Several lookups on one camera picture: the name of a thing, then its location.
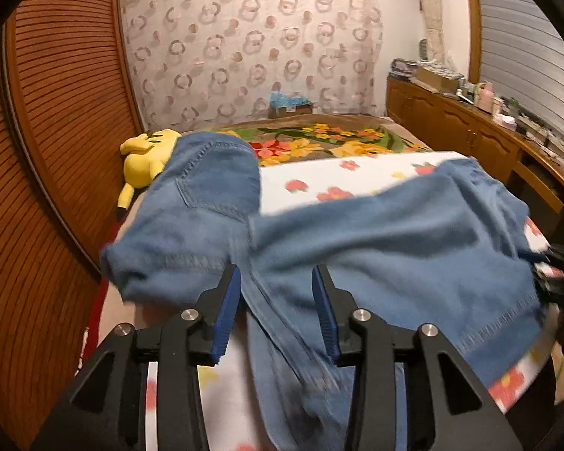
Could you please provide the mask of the blue denim jeans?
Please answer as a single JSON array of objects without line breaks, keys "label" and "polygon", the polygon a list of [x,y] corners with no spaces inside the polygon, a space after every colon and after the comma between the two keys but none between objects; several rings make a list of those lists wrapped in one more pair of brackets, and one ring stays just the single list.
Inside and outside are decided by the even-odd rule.
[{"label": "blue denim jeans", "polygon": [[242,139],[178,139],[125,234],[102,253],[123,299],[185,307],[229,264],[241,273],[256,399],[280,450],[339,450],[352,369],[326,355],[312,297],[325,265],[392,325],[436,325],[482,383],[533,345],[541,309],[524,259],[527,206],[472,159],[375,195],[259,212],[256,154]]}]

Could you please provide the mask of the beige bed cover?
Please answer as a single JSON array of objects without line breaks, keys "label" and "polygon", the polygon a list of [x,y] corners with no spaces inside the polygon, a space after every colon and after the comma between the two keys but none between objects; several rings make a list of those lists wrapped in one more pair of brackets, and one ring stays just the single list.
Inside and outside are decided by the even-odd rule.
[{"label": "beige bed cover", "polygon": [[[133,224],[138,210],[144,200],[145,194],[139,194],[122,222],[117,226],[113,242],[118,241]],[[106,289],[103,290],[102,302],[97,310],[99,318],[93,325],[91,335],[96,339],[96,346],[103,342],[111,330],[121,323],[129,323],[136,329],[147,327],[143,306],[135,303],[126,303],[122,299],[119,289],[107,281]]]}]

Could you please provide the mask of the wooden sideboard cabinet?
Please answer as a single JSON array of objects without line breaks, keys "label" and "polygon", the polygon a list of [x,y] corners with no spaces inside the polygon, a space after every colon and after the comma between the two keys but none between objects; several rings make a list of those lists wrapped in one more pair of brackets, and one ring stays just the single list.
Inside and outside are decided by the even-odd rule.
[{"label": "wooden sideboard cabinet", "polygon": [[550,236],[564,212],[564,167],[535,142],[496,124],[473,106],[405,80],[387,79],[387,115],[435,151],[472,156],[530,207]]}]

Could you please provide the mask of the pink thermos bottle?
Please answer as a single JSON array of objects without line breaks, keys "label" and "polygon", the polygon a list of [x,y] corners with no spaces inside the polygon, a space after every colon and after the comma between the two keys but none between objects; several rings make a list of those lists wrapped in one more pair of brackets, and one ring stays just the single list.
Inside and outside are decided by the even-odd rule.
[{"label": "pink thermos bottle", "polygon": [[494,100],[493,83],[481,82],[475,88],[475,106],[487,113],[492,112]]}]

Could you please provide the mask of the grey window roller shutter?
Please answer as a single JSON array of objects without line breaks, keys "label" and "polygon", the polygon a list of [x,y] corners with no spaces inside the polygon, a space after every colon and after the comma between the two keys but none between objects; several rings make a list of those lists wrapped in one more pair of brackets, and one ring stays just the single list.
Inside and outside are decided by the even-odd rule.
[{"label": "grey window roller shutter", "polygon": [[533,0],[480,0],[481,77],[564,138],[564,40]]}]

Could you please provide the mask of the cardboard box on sideboard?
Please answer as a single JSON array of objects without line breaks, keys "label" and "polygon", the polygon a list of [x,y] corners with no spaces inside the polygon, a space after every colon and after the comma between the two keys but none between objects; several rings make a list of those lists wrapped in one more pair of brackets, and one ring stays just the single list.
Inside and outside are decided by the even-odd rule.
[{"label": "cardboard box on sideboard", "polygon": [[457,91],[461,75],[459,73],[430,70],[419,66],[415,72],[415,79],[418,83],[429,86],[430,89],[437,93],[454,94]]}]

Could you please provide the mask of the yellow Pikachu plush toy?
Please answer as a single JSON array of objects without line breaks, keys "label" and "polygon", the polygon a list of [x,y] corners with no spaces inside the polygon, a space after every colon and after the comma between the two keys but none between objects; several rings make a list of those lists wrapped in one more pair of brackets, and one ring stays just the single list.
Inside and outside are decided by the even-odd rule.
[{"label": "yellow Pikachu plush toy", "polygon": [[162,129],[136,135],[120,145],[124,185],[118,196],[119,209],[128,210],[135,192],[148,188],[164,171],[180,136],[172,129]]}]

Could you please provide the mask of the brown floral blanket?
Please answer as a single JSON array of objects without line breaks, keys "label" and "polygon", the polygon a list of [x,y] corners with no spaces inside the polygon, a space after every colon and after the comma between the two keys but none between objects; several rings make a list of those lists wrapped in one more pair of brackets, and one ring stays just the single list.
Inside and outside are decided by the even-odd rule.
[{"label": "brown floral blanket", "polygon": [[299,115],[238,123],[219,132],[248,142],[262,167],[431,150],[392,119],[370,115]]}]

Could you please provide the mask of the cardboard box with blue bag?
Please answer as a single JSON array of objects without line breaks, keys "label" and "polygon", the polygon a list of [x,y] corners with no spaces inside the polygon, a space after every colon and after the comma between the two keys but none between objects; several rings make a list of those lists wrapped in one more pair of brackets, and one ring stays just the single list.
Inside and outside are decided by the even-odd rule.
[{"label": "cardboard box with blue bag", "polygon": [[270,119],[312,114],[313,110],[312,102],[302,95],[285,95],[279,92],[270,95],[268,109]]}]

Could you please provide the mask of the patterned lace curtain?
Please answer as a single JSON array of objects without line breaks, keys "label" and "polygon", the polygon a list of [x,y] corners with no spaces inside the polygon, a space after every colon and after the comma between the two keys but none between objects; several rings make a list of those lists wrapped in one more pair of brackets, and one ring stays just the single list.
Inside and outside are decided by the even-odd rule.
[{"label": "patterned lace curtain", "polygon": [[264,119],[270,95],[370,114],[378,0],[120,0],[144,125],[179,132]]}]

